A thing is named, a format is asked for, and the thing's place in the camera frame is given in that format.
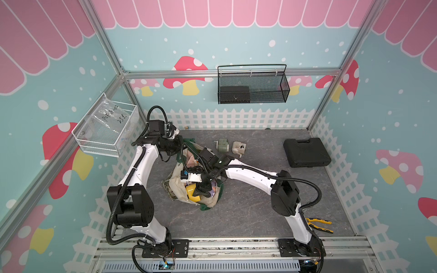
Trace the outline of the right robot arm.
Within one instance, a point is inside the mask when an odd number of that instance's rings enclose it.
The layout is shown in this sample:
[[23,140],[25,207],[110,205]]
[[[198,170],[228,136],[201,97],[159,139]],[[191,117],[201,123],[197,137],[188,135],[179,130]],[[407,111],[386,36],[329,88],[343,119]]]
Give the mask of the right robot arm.
[[[270,196],[272,209],[285,217],[292,230],[295,252],[303,257],[325,257],[323,242],[309,226],[304,215],[305,209],[315,206],[322,199],[322,191],[317,185],[308,180],[293,178],[284,170],[279,173],[268,172],[245,164],[230,155],[217,156],[207,148],[196,152],[184,144],[178,157],[185,171],[184,178],[191,174],[200,175],[200,181],[195,182],[194,196],[210,196],[212,183],[220,183],[223,178],[256,187]],[[303,205],[298,183],[312,187],[317,192],[316,199]]]

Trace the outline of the cream canvas tote bag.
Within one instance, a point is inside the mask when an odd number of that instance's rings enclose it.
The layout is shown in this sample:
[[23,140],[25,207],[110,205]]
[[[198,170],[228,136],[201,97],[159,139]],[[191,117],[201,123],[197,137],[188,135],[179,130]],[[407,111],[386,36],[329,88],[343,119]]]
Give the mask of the cream canvas tote bag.
[[176,166],[162,182],[170,199],[192,205],[201,210],[213,208],[221,199],[223,182],[220,178],[206,177],[206,164],[200,161],[202,147],[194,139],[185,139],[185,145],[176,156]]

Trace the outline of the green pencil sharpener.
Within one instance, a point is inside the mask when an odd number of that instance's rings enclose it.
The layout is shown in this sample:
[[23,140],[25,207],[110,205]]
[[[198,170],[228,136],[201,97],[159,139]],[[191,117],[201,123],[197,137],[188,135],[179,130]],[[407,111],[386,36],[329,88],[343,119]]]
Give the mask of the green pencil sharpener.
[[219,140],[215,141],[216,143],[216,150],[220,153],[227,153],[229,152],[229,142],[226,138],[220,138]]

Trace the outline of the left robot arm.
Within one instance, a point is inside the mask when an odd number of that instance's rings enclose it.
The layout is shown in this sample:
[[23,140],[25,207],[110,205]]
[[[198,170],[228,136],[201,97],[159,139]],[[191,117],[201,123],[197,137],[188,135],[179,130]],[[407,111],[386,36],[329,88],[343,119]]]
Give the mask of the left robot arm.
[[110,215],[106,240],[110,245],[118,245],[136,238],[137,248],[166,257],[174,249],[171,234],[155,218],[154,203],[146,188],[155,161],[163,159],[163,154],[169,158],[178,154],[183,138],[167,117],[151,119],[153,110],[163,108],[158,105],[150,108],[146,127],[132,144],[135,147],[133,163],[119,184],[107,190]]

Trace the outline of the beige pencil sharpener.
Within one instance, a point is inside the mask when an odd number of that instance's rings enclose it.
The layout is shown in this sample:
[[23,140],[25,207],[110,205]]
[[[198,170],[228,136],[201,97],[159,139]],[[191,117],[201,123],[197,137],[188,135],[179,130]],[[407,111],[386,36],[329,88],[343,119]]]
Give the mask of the beige pencil sharpener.
[[245,154],[246,151],[246,143],[235,141],[232,144],[232,153],[238,155],[239,158]]

